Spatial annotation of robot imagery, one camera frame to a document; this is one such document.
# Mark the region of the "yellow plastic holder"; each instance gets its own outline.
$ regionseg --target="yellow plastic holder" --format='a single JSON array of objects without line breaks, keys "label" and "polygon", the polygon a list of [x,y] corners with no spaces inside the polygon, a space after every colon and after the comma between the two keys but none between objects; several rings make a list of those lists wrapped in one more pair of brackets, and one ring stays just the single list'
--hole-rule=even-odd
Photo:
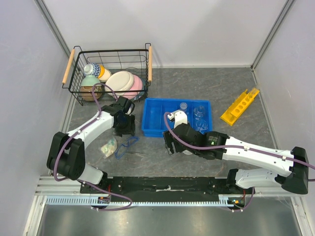
[{"label": "yellow plastic holder", "polygon": [[254,101],[254,98],[259,94],[259,90],[253,88],[249,93],[247,90],[232,103],[232,105],[223,113],[223,119],[229,125],[233,125],[235,121],[243,114],[247,107]]}]

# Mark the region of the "black wire dish rack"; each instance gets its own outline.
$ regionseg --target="black wire dish rack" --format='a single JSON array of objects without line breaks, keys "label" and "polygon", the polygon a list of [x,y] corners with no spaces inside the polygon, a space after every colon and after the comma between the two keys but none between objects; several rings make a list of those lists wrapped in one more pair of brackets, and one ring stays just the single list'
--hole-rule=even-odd
[{"label": "black wire dish rack", "polygon": [[[79,50],[75,63],[73,58],[75,52]],[[110,70],[112,74],[118,71],[129,71],[133,75],[138,76],[143,83],[141,90],[129,91],[115,91],[125,93],[135,97],[133,101],[140,101],[148,97],[149,86],[152,81],[152,46],[151,43],[145,44],[145,49],[119,49],[119,50],[97,50],[97,51],[83,51],[80,46],[75,46],[70,54],[67,68],[63,77],[63,89],[68,89],[75,99],[83,106],[83,101],[87,97],[92,98],[91,91],[81,91],[81,83],[84,79],[83,68],[90,63],[97,63],[103,65]],[[67,78],[74,64],[73,72],[70,82],[67,85]],[[98,100],[113,100],[113,97],[105,91],[104,86],[97,87],[95,94],[99,97]]]}]

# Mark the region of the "dish rack handle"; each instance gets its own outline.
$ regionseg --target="dish rack handle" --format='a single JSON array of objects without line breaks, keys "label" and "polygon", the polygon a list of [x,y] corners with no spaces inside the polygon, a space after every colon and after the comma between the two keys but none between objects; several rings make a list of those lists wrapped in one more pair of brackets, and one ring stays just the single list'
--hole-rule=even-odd
[{"label": "dish rack handle", "polygon": [[69,71],[70,71],[70,68],[71,68],[71,64],[72,64],[72,61],[73,61],[74,52],[75,52],[75,50],[72,49],[70,57],[69,57],[67,68],[65,69],[65,72],[64,72],[63,84],[67,83],[67,78],[68,78]]},{"label": "dish rack handle", "polygon": [[149,82],[152,81],[152,46],[149,47],[149,61],[148,61],[148,80]]}]

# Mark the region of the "white backdrop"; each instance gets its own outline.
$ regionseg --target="white backdrop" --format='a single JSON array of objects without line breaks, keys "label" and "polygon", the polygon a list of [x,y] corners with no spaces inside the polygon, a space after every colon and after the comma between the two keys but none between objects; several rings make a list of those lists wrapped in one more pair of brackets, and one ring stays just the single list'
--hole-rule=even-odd
[{"label": "white backdrop", "polygon": [[45,0],[68,46],[154,46],[154,65],[250,65],[285,0]]},{"label": "white backdrop", "polygon": [[0,9],[0,235],[22,235],[70,93],[68,61],[32,0]]},{"label": "white backdrop", "polygon": [[[256,69],[257,80],[280,148],[306,149],[315,165],[314,0],[295,1]],[[315,171],[310,169],[310,178]],[[315,219],[315,182],[306,196]]]}]

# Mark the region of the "blue tray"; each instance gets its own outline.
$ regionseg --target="blue tray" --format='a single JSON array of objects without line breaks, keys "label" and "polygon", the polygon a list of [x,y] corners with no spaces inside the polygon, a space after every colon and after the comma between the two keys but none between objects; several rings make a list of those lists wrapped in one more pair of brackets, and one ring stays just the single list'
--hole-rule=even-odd
[{"label": "blue tray", "polygon": [[[142,117],[142,131],[147,137],[163,137],[166,131],[164,124],[164,113],[174,112],[180,109],[180,104],[186,102],[187,117],[190,125],[195,129],[196,120],[193,119],[193,110],[195,107],[204,106],[206,114],[204,120],[208,123],[208,129],[205,132],[212,131],[211,105],[206,100],[182,100],[166,98],[147,98],[144,103],[144,112]],[[174,122],[168,121],[171,128],[174,128]]]}]

